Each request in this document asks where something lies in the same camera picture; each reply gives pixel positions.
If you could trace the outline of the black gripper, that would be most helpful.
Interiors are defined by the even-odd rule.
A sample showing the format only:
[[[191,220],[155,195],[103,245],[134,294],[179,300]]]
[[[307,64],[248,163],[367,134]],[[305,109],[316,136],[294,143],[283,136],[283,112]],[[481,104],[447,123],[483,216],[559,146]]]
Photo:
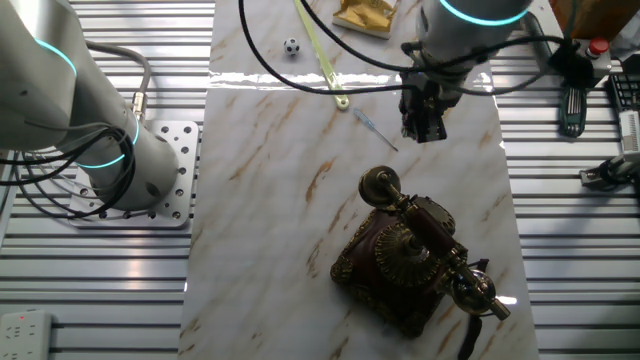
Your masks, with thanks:
[[[462,94],[437,83],[423,72],[401,72],[400,78],[405,87],[399,102],[402,136],[419,140],[418,117],[414,113],[423,111],[423,142],[446,139],[444,113],[459,103]]]

